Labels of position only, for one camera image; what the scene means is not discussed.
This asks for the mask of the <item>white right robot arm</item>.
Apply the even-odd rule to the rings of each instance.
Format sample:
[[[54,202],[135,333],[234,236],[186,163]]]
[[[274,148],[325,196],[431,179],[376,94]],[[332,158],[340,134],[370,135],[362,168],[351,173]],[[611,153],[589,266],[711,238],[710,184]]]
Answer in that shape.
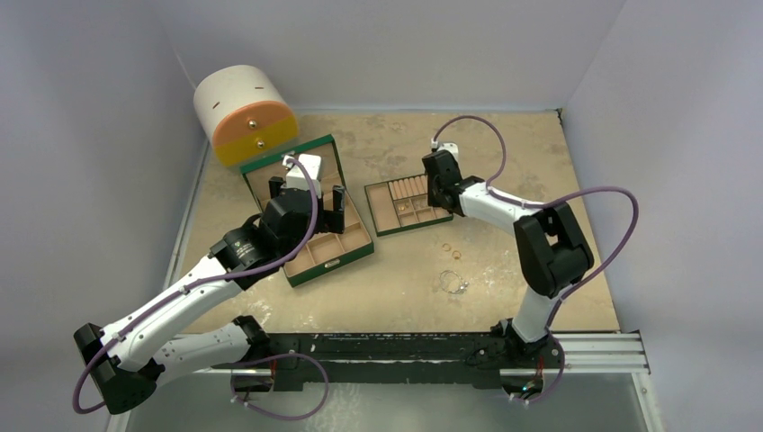
[[[516,316],[498,327],[506,339],[507,359],[529,365],[540,355],[562,295],[594,265],[574,212],[566,202],[550,207],[518,199],[510,203],[508,195],[491,191],[481,178],[462,176],[455,156],[445,149],[422,157],[422,163],[430,206],[514,236],[527,292]]]

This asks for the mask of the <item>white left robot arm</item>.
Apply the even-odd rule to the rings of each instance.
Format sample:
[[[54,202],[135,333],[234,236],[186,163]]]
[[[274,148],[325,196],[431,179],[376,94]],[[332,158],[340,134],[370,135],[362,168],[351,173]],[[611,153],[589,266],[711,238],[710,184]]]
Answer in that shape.
[[[239,316],[211,332],[179,333],[213,307],[278,272],[322,232],[343,231],[346,189],[332,190],[327,210],[319,180],[275,176],[265,209],[211,246],[180,280],[126,317],[104,327],[86,323],[73,338],[85,368],[71,404],[85,415],[101,408],[133,410],[159,387],[201,369],[277,365],[292,353],[276,353],[252,316]]]

